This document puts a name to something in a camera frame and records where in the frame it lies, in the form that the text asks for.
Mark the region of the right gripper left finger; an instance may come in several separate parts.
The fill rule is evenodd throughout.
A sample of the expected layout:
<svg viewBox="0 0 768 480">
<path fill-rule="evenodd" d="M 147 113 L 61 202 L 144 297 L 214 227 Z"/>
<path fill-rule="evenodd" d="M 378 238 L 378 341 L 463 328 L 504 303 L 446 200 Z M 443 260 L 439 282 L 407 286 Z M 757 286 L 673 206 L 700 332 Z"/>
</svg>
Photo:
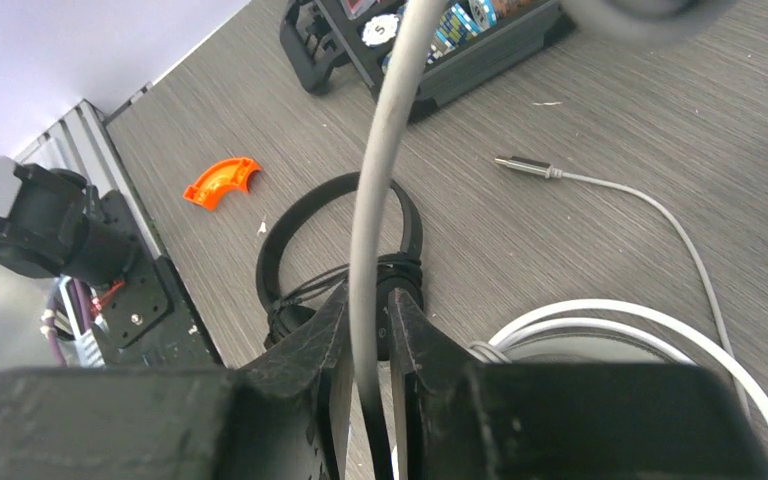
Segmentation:
<svg viewBox="0 0 768 480">
<path fill-rule="evenodd" d="M 0 479 L 341 479 L 351 409 L 345 287 L 238 369 L 0 373 Z"/>
</svg>

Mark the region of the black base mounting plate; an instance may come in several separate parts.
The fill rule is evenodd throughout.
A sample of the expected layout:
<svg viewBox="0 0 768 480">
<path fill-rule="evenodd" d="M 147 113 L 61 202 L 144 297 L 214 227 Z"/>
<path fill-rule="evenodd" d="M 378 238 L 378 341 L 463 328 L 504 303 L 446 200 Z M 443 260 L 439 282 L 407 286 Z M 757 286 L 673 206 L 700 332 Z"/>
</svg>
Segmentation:
<svg viewBox="0 0 768 480">
<path fill-rule="evenodd" d="M 90 218 L 91 259 L 103 327 L 93 329 L 108 366 L 222 363 L 172 260 L 152 255 L 126 198 L 104 194 Z"/>
</svg>

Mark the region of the aluminium slotted rail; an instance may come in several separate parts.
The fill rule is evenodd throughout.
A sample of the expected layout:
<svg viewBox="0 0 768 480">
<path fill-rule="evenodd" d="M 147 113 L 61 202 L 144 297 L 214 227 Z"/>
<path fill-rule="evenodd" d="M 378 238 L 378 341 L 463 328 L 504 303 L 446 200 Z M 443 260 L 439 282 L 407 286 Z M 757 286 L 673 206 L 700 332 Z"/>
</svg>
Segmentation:
<svg viewBox="0 0 768 480">
<path fill-rule="evenodd" d="M 110 190 L 120 191 L 152 256 L 164 255 L 166 249 L 121 162 L 104 120 L 104 115 L 92 103 L 82 100 L 32 140 L 17 154 L 16 161 L 78 172 L 101 194 Z"/>
</svg>

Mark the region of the black poker chip case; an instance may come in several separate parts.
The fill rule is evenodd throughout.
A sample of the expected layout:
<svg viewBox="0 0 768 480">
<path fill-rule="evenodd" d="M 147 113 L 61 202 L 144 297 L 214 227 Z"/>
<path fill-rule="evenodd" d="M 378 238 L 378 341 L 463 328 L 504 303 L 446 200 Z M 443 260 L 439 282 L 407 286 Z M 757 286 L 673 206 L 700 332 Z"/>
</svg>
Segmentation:
<svg viewBox="0 0 768 480">
<path fill-rule="evenodd" d="M 303 89 L 323 95 L 332 72 L 353 66 L 371 95 L 391 65 L 406 2 L 290 1 L 279 39 Z M 409 119 L 421 120 L 567 37 L 557 1 L 449 1 L 434 28 Z"/>
</svg>

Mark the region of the orange curved plastic piece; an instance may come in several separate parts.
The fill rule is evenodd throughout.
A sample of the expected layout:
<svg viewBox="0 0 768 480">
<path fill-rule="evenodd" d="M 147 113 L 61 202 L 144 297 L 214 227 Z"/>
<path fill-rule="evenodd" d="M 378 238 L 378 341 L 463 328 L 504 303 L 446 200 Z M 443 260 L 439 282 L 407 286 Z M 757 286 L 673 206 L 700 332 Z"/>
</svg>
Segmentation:
<svg viewBox="0 0 768 480">
<path fill-rule="evenodd" d="M 215 211 L 230 192 L 250 193 L 250 181 L 262 171 L 261 165 L 247 157 L 229 158 L 215 163 L 184 191 L 184 200 Z"/>
</svg>

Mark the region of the white grey headphones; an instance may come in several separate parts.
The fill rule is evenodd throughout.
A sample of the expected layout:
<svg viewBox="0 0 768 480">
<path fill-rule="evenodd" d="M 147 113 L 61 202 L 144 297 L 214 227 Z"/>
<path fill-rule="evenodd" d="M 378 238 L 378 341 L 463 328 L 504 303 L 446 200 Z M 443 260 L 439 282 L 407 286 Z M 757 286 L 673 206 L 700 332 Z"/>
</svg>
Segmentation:
<svg viewBox="0 0 768 480">
<path fill-rule="evenodd" d="M 725 369 L 736 384 L 739 400 L 745 414 L 749 415 L 753 404 L 768 429 L 768 395 L 755 378 L 723 345 L 715 344 L 701 332 L 666 313 L 634 304 L 611 299 L 576 299 L 552 303 L 527 312 L 509 322 L 489 341 L 470 343 L 467 351 L 485 363 L 513 363 L 522 359 L 523 349 L 538 342 L 547 342 L 572 330 L 583 330 L 583 337 L 604 340 L 615 351 L 609 356 L 596 355 L 597 361 L 631 360 L 635 352 L 645 361 L 677 362 L 693 366 L 695 362 L 678 347 L 651 333 L 629 324 L 604 318 L 584 317 L 583 311 L 613 312 L 631 315 L 648 321 L 679 335 Z"/>
</svg>

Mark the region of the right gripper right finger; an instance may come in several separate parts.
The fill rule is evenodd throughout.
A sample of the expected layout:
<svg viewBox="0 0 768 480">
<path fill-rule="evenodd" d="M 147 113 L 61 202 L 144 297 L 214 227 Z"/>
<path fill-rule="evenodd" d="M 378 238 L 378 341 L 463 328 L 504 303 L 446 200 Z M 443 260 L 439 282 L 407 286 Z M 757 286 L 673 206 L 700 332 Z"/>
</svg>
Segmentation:
<svg viewBox="0 0 768 480">
<path fill-rule="evenodd" d="M 768 479 L 724 382 L 696 364 L 595 360 L 583 330 L 485 363 L 405 295 L 391 303 L 403 479 Z"/>
</svg>

